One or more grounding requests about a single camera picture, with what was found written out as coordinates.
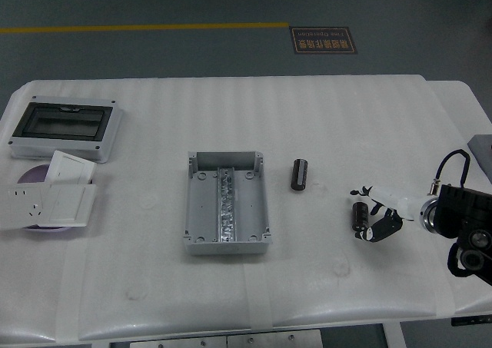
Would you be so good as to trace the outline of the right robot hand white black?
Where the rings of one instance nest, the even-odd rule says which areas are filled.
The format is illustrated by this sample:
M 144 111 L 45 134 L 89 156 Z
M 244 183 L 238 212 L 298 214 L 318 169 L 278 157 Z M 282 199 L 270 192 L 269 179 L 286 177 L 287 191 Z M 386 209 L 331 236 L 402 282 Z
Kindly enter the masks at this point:
M 359 240 L 376 243 L 397 233 L 404 221 L 419 217 L 422 201 L 395 189 L 371 186 L 352 190 L 364 198 L 352 206 L 352 230 Z

